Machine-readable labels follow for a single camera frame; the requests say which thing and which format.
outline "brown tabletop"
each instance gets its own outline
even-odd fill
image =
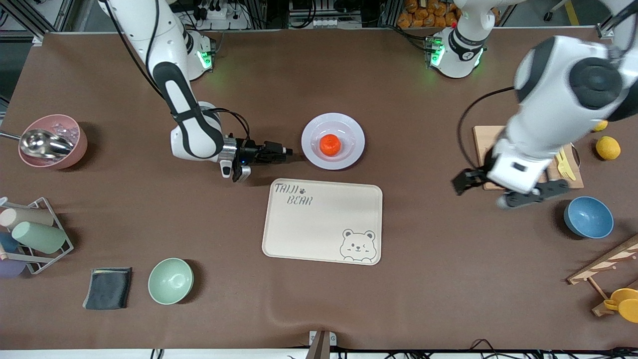
[[[622,155],[601,162],[588,135],[576,147],[585,189],[561,200],[501,211],[497,192],[454,195],[465,162],[455,126],[480,95],[512,84],[525,53],[554,34],[594,39],[592,29],[499,29],[467,78],[426,70],[423,55],[392,31],[229,33],[214,73],[193,83],[198,100],[240,112],[258,141],[300,149],[304,125],[324,112],[355,118],[364,155],[346,171],[309,162],[254,168],[245,184],[212,163],[171,155],[166,103],[139,74],[116,35],[54,35],[31,50],[3,130],[21,133],[47,114],[72,116],[89,138],[68,171],[24,165],[0,141],[1,190],[13,202],[45,196],[76,249],[36,276],[0,282],[0,349],[274,348],[306,344],[308,331],[338,334],[346,348],[608,349],[638,345],[638,326],[595,317],[593,288],[573,272],[638,232],[634,201],[638,124],[604,132]],[[476,106],[464,130],[503,125],[512,93]],[[240,133],[230,116],[225,132]],[[375,266],[266,257],[261,242],[276,178],[369,183],[383,190],[383,256]],[[605,202],[616,228],[577,241],[561,224],[567,199]],[[194,264],[186,303],[147,292],[167,257]],[[82,308],[91,268],[132,266],[128,308]],[[638,277],[638,263],[597,275],[606,291]]]

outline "cutting board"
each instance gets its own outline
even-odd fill
[[[382,210],[377,186],[280,178],[271,185],[262,250],[371,266],[381,259]]]
[[[479,165],[481,166],[483,165],[483,159],[485,159],[485,153],[487,152],[487,150],[492,148],[492,146],[496,142],[496,138],[498,137],[498,134],[500,134],[501,131],[503,130],[503,127],[504,126],[474,127],[474,143],[476,144],[477,153],[479,155],[478,156]],[[567,156],[567,162],[569,163],[569,166],[572,168],[572,171],[574,172],[574,176],[576,177],[575,181],[572,181],[569,178],[565,178],[565,180],[567,180],[567,183],[569,184],[570,188],[584,188],[585,185],[582,182],[581,171],[579,170],[578,165],[576,164],[576,159],[574,158],[574,152],[572,152],[572,145],[566,144],[565,147],[563,147],[563,149],[565,150],[565,154]],[[560,173],[558,173],[557,166],[558,166],[558,163],[556,159],[554,159],[547,167],[549,178],[551,180],[561,179]],[[545,178],[545,175],[541,176],[540,181],[541,182],[547,181],[547,179]],[[483,189],[503,190],[503,187],[489,182],[483,185]]]

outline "yellow lemon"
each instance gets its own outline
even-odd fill
[[[612,137],[603,136],[596,142],[596,152],[604,160],[615,160],[620,156],[620,145]]]
[[[599,122],[596,127],[594,127],[594,132],[600,132],[602,130],[604,130],[605,128],[607,128],[607,124],[609,122],[607,122],[606,119],[602,120],[601,122]]]

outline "fork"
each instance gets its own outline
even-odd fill
[[[558,162],[557,168],[562,178],[569,178],[572,181],[576,180],[576,176],[572,171],[572,168],[569,166],[569,162],[567,162],[567,155],[565,154],[565,150],[563,148],[560,149],[560,152],[556,155],[556,161]]]

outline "metal ladle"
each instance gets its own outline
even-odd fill
[[[71,142],[40,128],[29,130],[22,136],[0,131],[0,137],[19,141],[22,153],[37,158],[61,158],[73,149]]]

